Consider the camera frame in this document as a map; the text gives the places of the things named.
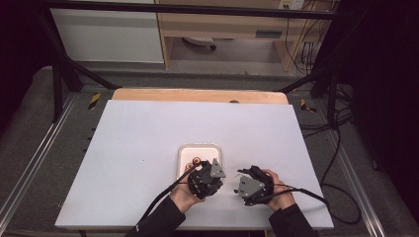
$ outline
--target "floor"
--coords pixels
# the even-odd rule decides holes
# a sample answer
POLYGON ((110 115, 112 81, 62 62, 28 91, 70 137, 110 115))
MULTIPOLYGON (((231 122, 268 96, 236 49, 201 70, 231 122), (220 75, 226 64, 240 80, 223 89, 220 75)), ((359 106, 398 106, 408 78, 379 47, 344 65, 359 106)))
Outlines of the floor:
MULTIPOLYGON (((177 39, 173 48, 172 66, 169 70, 140 68, 121 72, 100 70, 98 74, 107 80, 125 87, 165 87, 165 88, 201 88, 230 90, 280 89, 301 76, 292 71, 281 70, 280 60, 269 41, 218 39, 217 50, 189 45, 177 39)), ((8 196, 19 182, 33 154, 37 151, 46 132, 51 127, 53 96, 51 93, 50 71, 40 71, 27 94, 21 108, 11 120, 9 128, 0 139, 0 203, 6 203, 8 196)), ((89 137, 94 135, 94 127, 100 119, 106 101, 113 92, 98 87, 96 83, 83 78, 87 85, 84 91, 76 94, 74 105, 65 124, 44 156, 32 184, 20 200, 20 205, 13 210, 13 217, 7 220, 3 236, 77 236, 74 231, 54 227, 54 220, 59 207, 83 160, 85 149, 89 146, 89 137), (95 110, 87 110, 93 95, 102 93, 95 110)), ((300 124, 322 124, 319 113, 301 109, 301 99, 315 109, 316 104, 306 93, 310 84, 304 85, 288 95, 294 105, 300 124)), ((346 107, 338 103, 338 109, 346 107)), ((373 169, 372 160, 356 124, 346 123, 341 127, 342 143, 347 155, 370 197, 374 210, 382 224, 385 236, 419 236, 419 227, 406 206, 398 197, 388 176, 373 169)), ((330 158, 335 151, 327 131, 308 137, 307 150, 312 159, 317 178, 323 175, 330 158)), ((335 163, 327 176, 327 182, 350 192, 341 164, 335 163)), ((345 219, 354 219, 357 215, 351 201, 333 190, 324 190, 332 202, 333 211, 345 219)), ((321 230, 320 236, 371 236, 366 223, 346 225, 334 220, 333 230, 321 230)), ((88 236, 106 236, 109 233, 89 233, 88 236)), ((112 233, 122 236, 123 233, 112 233)))

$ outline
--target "black sleeve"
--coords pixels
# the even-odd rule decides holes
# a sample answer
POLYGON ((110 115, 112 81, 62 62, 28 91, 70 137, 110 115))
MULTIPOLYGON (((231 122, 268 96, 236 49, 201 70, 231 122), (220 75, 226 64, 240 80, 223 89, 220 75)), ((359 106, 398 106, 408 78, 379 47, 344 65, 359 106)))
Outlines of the black sleeve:
POLYGON ((171 236, 185 220, 178 206, 169 198, 165 198, 157 208, 144 220, 138 222, 125 237, 166 237, 171 236))
POLYGON ((297 204, 275 211, 269 218, 269 222, 278 237, 315 236, 297 204))

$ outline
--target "white table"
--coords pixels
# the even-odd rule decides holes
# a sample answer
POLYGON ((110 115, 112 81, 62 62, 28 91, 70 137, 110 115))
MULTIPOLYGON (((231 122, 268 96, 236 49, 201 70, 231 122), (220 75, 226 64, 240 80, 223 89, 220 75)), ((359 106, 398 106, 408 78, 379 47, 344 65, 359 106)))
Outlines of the white table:
MULTIPOLYGON (((292 106, 109 101, 55 225, 131 228, 175 181, 184 143, 218 144, 226 180, 257 165, 322 196, 292 106)), ((238 181, 193 206, 179 229, 270 229, 272 211, 244 206, 233 192, 238 181)), ((323 203, 303 194, 294 197, 313 228, 333 227, 323 203)))

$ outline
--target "hand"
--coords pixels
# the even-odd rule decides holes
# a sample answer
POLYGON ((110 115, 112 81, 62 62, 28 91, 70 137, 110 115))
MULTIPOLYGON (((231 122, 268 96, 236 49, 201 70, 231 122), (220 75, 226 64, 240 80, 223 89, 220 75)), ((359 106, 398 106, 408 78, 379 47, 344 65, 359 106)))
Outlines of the hand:
POLYGON ((188 177, 189 175, 185 176, 180 182, 185 184, 178 184, 169 195, 170 199, 175 202, 176 206, 178 206, 179 210, 184 214, 192 205, 204 201, 204 199, 199 199, 191 193, 189 186, 186 184, 188 183, 188 177))
MULTIPOLYGON (((274 181, 274 185, 275 185, 274 194, 289 189, 287 186, 278 186, 278 185, 284 184, 284 182, 280 181, 278 174, 268 169, 264 169, 262 171, 272 177, 272 180, 274 181)), ((267 206, 270 207, 273 211, 277 211, 278 209, 285 209, 293 204, 295 204, 295 200, 293 199, 293 193, 287 193, 287 194, 273 197, 268 202, 267 206)))

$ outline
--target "cable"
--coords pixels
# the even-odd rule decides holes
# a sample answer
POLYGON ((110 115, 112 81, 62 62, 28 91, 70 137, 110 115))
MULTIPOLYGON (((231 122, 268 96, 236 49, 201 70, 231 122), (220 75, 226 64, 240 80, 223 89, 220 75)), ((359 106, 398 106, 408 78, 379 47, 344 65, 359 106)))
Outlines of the cable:
MULTIPOLYGON (((337 155, 338 155, 338 153, 339 153, 340 146, 341 146, 341 133, 340 133, 340 130, 339 130, 339 126, 340 126, 340 125, 342 125, 342 124, 344 124, 344 123, 346 123, 346 122, 348 122, 349 120, 352 120, 352 118, 353 118, 352 113, 349 113, 349 114, 346 114, 346 115, 343 115, 343 116, 339 117, 339 116, 340 116, 340 114, 341 114, 342 112, 346 111, 346 110, 349 110, 349 108, 348 108, 348 107, 347 107, 347 108, 344 108, 344 109, 342 109, 342 110, 338 111, 338 113, 336 114, 336 117, 335 117, 335 121, 336 121, 336 122, 335 122, 335 123, 337 124, 337 125, 336 125, 336 132, 337 132, 337 135, 338 135, 338 141, 337 141, 337 144, 336 144, 336 150, 335 150, 335 152, 334 152, 334 154, 333 154, 333 157, 332 157, 331 161, 329 162, 329 164, 328 164, 328 166, 327 166, 327 168, 326 168, 326 171, 324 172, 324 174, 323 174, 323 176, 322 176, 322 178, 321 178, 321 180, 320 180, 319 185, 320 185, 320 188, 322 188, 322 189, 323 189, 324 187, 331 188, 331 189, 335 189, 335 190, 337 190, 337 191, 341 192, 342 194, 346 195, 348 198, 350 198, 350 199, 351 199, 351 201, 354 203, 354 205, 355 205, 355 207, 356 207, 356 209, 357 209, 357 213, 358 213, 358 216, 357 216, 357 218, 356 218, 355 220, 344 220, 343 218, 338 217, 336 214, 334 214, 330 208, 329 208, 329 212, 330 212, 330 215, 331 215, 334 219, 336 219, 336 220, 338 220, 338 221, 340 221, 340 222, 342 222, 342 223, 345 223, 345 224, 353 225, 353 224, 357 224, 357 223, 358 223, 358 222, 360 222, 360 221, 361 221, 361 219, 362 219, 362 212, 361 212, 361 208, 360 208, 359 204, 358 204, 358 203, 357 203, 357 201, 356 201, 356 200, 352 197, 352 195, 351 195, 351 194, 349 194, 348 192, 346 192, 345 190, 343 190, 343 189, 341 189, 341 188, 339 188, 339 187, 337 187, 337 186, 334 186, 334 185, 331 185, 331 184, 326 184, 326 183, 325 183, 326 176, 327 176, 327 174, 329 173, 329 171, 330 171, 331 167, 333 166, 333 164, 334 164, 334 162, 335 162, 335 160, 336 160, 336 158, 337 158, 337 155)), ((306 135, 304 136, 304 138, 307 138, 307 137, 309 137, 310 135, 316 134, 316 133, 318 133, 318 132, 320 132, 320 131, 323 131, 323 130, 329 129, 329 128, 331 128, 331 127, 332 127, 332 126, 331 126, 331 124, 330 124, 330 123, 321 124, 321 125, 301 125, 301 126, 300 126, 301 130, 316 130, 314 133, 311 133, 311 134, 309 134, 309 135, 307 135, 307 134, 306 134, 306 135)))
POLYGON ((354 199, 354 197, 352 197, 352 195, 351 195, 351 194, 349 194, 348 192, 346 192, 346 191, 342 190, 341 188, 339 188, 339 187, 337 187, 337 186, 334 186, 334 185, 330 185, 330 184, 323 183, 323 185, 321 186, 321 188, 323 188, 323 187, 333 188, 333 189, 338 190, 338 191, 342 192, 343 194, 345 194, 345 195, 346 195, 348 198, 350 198, 350 199, 351 199, 351 201, 354 203, 354 205, 355 205, 355 207, 356 207, 356 209, 357 209, 357 212, 358 212, 358 216, 357 216, 357 218, 356 218, 355 220, 353 220, 353 221, 350 221, 350 220, 344 220, 344 219, 342 219, 342 218, 338 217, 336 214, 333 214, 333 212, 329 209, 330 215, 331 215, 333 218, 335 218, 336 220, 338 220, 338 221, 340 221, 340 222, 342 222, 342 223, 348 224, 348 225, 354 225, 354 224, 357 224, 358 222, 360 222, 360 221, 361 221, 361 219, 362 219, 362 215, 361 215, 361 213, 362 213, 362 212, 361 212, 360 205, 359 205, 359 204, 358 204, 358 202, 354 199))
POLYGON ((288 48, 288 33, 289 33, 289 28, 290 28, 290 18, 287 18, 287 30, 286 30, 286 50, 287 50, 288 55, 289 55, 289 56, 290 56, 290 58, 291 58, 291 61, 293 62, 293 65, 295 66, 295 69, 296 69, 299 73, 304 74, 304 72, 302 72, 302 71, 301 71, 301 70, 303 70, 303 68, 300 68, 300 67, 298 67, 298 65, 296 65, 296 63, 295 63, 295 61, 293 60, 293 57, 292 57, 292 55, 291 55, 291 53, 290 53, 290 50, 289 50, 289 48, 288 48))
POLYGON ((195 170, 198 166, 201 165, 201 162, 195 164, 191 169, 189 169, 187 172, 185 172, 179 179, 177 179, 169 188, 164 190, 160 195, 158 195, 154 201, 151 203, 151 205, 148 207, 148 209, 145 211, 145 213, 142 215, 141 219, 139 221, 142 221, 145 219, 148 214, 151 212, 151 210, 154 208, 154 205, 157 204, 163 197, 165 197, 169 192, 171 192, 187 175, 189 175, 192 171, 195 170))
POLYGON ((306 7, 308 7, 308 5, 310 5, 310 3, 312 2, 312 1, 316 1, 316 0, 310 0, 310 1, 308 1, 307 2, 307 4, 305 4, 305 6, 303 6, 302 8, 301 8, 301 10, 304 10, 306 7))
POLYGON ((338 0, 332 0, 332 6, 330 7, 329 12, 333 11, 333 9, 335 8, 335 6, 337 5, 336 4, 337 1, 338 0))
POLYGON ((312 198, 316 198, 316 199, 320 200, 321 202, 323 202, 326 205, 327 209, 330 208, 330 203, 329 203, 329 201, 327 199, 325 199, 325 198, 323 198, 323 197, 321 197, 319 195, 316 195, 316 194, 314 194, 314 193, 312 193, 312 192, 310 192, 308 190, 305 190, 305 189, 297 189, 297 188, 294 188, 294 187, 290 188, 289 190, 284 190, 284 191, 281 191, 281 192, 278 192, 278 193, 274 193, 274 194, 269 195, 269 196, 266 196, 266 197, 261 197, 261 198, 254 199, 254 201, 252 201, 252 202, 254 202, 254 203, 264 203, 264 201, 266 201, 266 200, 269 200, 269 199, 274 198, 276 196, 280 196, 280 195, 284 195, 284 194, 287 194, 287 193, 291 193, 291 192, 301 192, 301 193, 303 193, 305 195, 308 195, 308 196, 310 196, 312 198))
MULTIPOLYGON (((340 115, 340 113, 341 113, 342 111, 347 110, 347 109, 348 109, 348 108, 345 108, 345 109, 343 109, 343 110, 340 110, 340 111, 336 114, 336 117, 335 117, 336 123, 337 123, 337 121, 338 121, 338 119, 339 119, 339 115, 340 115)), ((356 207, 357 212, 358 212, 358 217, 357 217, 357 219, 356 219, 356 220, 354 220, 354 221, 344 220, 344 219, 342 219, 342 218, 338 217, 336 214, 334 214, 334 213, 333 213, 330 209, 329 209, 329 212, 330 212, 330 215, 331 215, 333 218, 335 218, 336 220, 338 220, 338 221, 340 221, 340 222, 342 222, 342 223, 345 223, 345 224, 350 224, 350 225, 353 225, 353 224, 357 224, 358 222, 360 222, 360 221, 361 221, 361 218, 362 218, 362 215, 361 215, 361 209, 360 209, 360 206, 359 206, 358 202, 357 202, 357 201, 356 201, 356 200, 352 197, 352 195, 351 195, 351 194, 349 194, 348 192, 344 191, 343 189, 341 189, 341 188, 339 188, 339 187, 336 187, 336 186, 334 186, 334 185, 330 185, 330 184, 326 184, 326 183, 324 183, 324 181, 325 181, 325 179, 326 179, 327 174, 329 173, 329 171, 330 171, 331 167, 332 167, 332 166, 333 166, 333 164, 335 163, 335 160, 336 160, 336 158, 337 158, 337 155, 338 155, 338 153, 339 153, 339 149, 340 149, 340 145, 341 145, 341 133, 340 133, 340 130, 339 130, 339 125, 337 125, 337 126, 336 126, 336 132, 337 132, 337 134, 338 134, 338 141, 337 141, 337 144, 336 144, 336 150, 335 150, 335 153, 333 154, 333 157, 332 157, 331 161, 329 162, 329 165, 328 165, 328 166, 327 166, 327 168, 326 168, 326 171, 325 171, 325 172, 324 172, 324 174, 323 174, 323 177, 321 178, 321 181, 320 181, 320 187, 321 187, 321 188, 323 188, 323 187, 333 188, 333 189, 335 189, 335 190, 337 190, 337 191, 340 191, 341 193, 343 193, 344 195, 346 195, 347 197, 349 197, 349 198, 351 199, 351 201, 355 204, 355 207, 356 207)))
POLYGON ((204 183, 178 183, 178 185, 206 185, 204 183))

